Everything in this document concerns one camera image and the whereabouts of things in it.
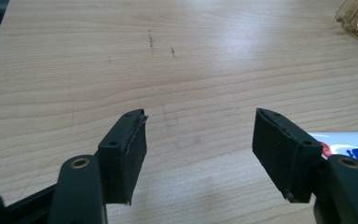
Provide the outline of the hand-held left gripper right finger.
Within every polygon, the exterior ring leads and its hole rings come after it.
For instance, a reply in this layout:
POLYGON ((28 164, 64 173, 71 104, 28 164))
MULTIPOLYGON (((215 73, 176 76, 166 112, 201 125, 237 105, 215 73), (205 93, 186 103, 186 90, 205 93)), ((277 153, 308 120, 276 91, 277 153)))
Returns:
POLYGON ((316 139, 285 116, 257 108, 252 149, 284 199, 310 201, 311 171, 320 163, 323 151, 316 139))

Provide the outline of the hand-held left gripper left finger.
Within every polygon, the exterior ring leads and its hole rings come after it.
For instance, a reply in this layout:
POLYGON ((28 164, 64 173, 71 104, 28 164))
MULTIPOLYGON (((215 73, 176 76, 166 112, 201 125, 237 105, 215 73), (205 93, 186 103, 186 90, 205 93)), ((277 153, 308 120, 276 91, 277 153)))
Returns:
POLYGON ((143 109, 122 115, 98 145, 95 153, 101 173, 105 203, 131 205, 147 144, 143 109))

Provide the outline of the white toothpaste tube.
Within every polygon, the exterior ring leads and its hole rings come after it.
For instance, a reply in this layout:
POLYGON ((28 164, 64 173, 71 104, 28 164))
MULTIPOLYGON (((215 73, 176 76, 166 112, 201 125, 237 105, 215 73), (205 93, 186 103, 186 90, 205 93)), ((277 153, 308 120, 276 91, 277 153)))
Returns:
POLYGON ((323 146, 322 156, 345 155, 358 160, 358 132, 355 133, 310 133, 323 146))

